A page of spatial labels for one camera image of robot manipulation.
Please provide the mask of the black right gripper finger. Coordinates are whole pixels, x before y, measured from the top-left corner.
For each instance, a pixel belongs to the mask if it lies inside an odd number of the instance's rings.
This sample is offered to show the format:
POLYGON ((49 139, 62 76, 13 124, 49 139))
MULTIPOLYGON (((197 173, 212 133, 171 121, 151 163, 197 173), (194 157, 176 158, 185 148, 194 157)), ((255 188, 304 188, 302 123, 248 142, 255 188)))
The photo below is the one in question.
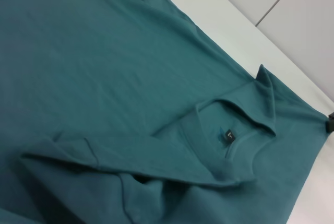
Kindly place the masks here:
POLYGON ((328 121, 326 122, 326 132, 332 133, 334 131, 334 113, 328 115, 328 121))

